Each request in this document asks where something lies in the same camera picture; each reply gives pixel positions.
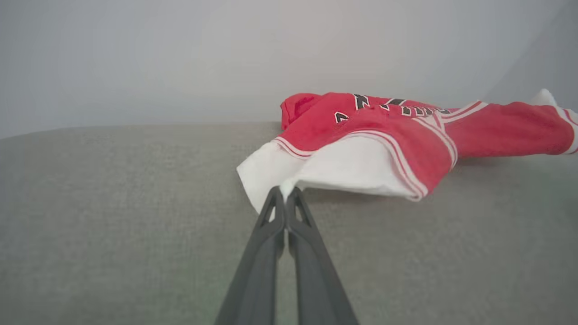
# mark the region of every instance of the clothing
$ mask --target clothing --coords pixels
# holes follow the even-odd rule
[[[238,166],[256,210],[280,185],[418,201],[460,157],[570,154],[578,115],[551,105],[474,102],[459,110],[358,94],[297,94],[282,104],[277,138]]]

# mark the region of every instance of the white fabric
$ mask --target white fabric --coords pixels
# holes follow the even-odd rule
[[[529,102],[530,105],[550,105],[550,106],[558,106],[554,96],[548,89],[542,89],[538,91],[538,93],[532,98]]]
[[[260,212],[273,186],[287,196],[295,186],[421,198],[402,180],[390,151],[366,136],[348,136],[322,147],[307,160],[269,142],[237,167],[253,208]]]

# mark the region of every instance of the white wall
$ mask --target white wall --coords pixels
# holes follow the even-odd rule
[[[486,99],[524,101],[547,88],[561,107],[578,112],[577,17],[578,1],[564,6]]]
[[[569,0],[0,0],[0,138],[278,120],[297,92],[482,97]]]

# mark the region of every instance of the gray couch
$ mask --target gray couch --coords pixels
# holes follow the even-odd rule
[[[0,140],[0,324],[210,324],[278,123]],[[471,159],[422,202],[306,190],[362,324],[578,324],[578,155]],[[291,257],[278,324],[296,324]]]

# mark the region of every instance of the white striped trim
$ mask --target white striped trim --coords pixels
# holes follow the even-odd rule
[[[417,197],[416,200],[420,200],[422,197],[425,197],[428,194],[428,188],[423,185],[423,183],[417,179],[416,175],[413,173],[412,168],[410,167],[407,159],[403,155],[403,151],[399,146],[399,143],[395,140],[394,137],[388,135],[383,132],[378,132],[374,130],[365,130],[365,131],[354,131],[346,135],[345,137],[353,136],[353,135],[362,135],[362,136],[371,136],[372,139],[379,141],[383,144],[386,148],[390,149],[390,152],[395,153],[396,162],[398,164],[399,173],[400,175],[406,178],[406,183],[410,188],[416,193]]]
[[[479,110],[483,109],[486,106],[488,106],[488,103],[476,102],[474,104],[474,106],[470,106],[470,107],[466,108],[465,110],[459,110],[459,111],[455,112],[455,115],[444,116],[443,121],[444,121],[444,123],[451,123],[451,122],[457,121],[459,119],[463,119],[466,116],[470,116],[471,114],[478,112]]]
[[[444,114],[444,117],[447,118],[447,119],[449,119],[450,117],[455,116],[455,115],[463,112],[464,110],[472,107],[473,105],[477,104],[478,102],[481,102],[481,101],[471,102],[471,103],[467,104],[466,106],[464,106],[464,107],[462,107],[462,108],[460,108],[460,109],[458,109],[458,110],[455,110],[455,111],[453,111],[453,112],[451,112],[451,113],[449,113],[449,114]]]
[[[286,139],[278,136],[277,138],[273,139],[273,141],[276,142],[280,142],[282,144],[285,145],[285,147],[287,149],[289,149],[289,151],[295,153],[297,156],[301,156],[301,157],[309,157],[311,156],[315,151],[304,151],[304,150],[299,150],[297,149],[294,145],[292,145],[289,141],[287,141]]]
[[[451,158],[451,168],[450,169],[454,168],[455,164],[458,161],[458,149],[456,148],[454,141],[452,141],[452,139],[445,132],[443,132],[439,128],[435,127],[434,125],[427,123],[424,118],[418,117],[414,120],[417,121],[418,123],[420,123],[421,125],[423,125],[424,127],[426,127],[428,130],[432,131],[435,135],[437,135],[442,140],[443,144],[446,145],[447,150],[450,153],[450,158]]]
[[[576,125],[576,122],[578,121],[578,115],[569,109],[563,109],[558,106],[554,106],[554,108],[556,108],[556,112],[558,112],[558,115],[568,124],[570,124],[570,126],[572,127],[572,131],[574,131],[574,141],[572,141],[572,144],[570,145],[568,150],[564,151],[561,154],[574,153],[576,152],[576,150],[578,150],[578,125]]]

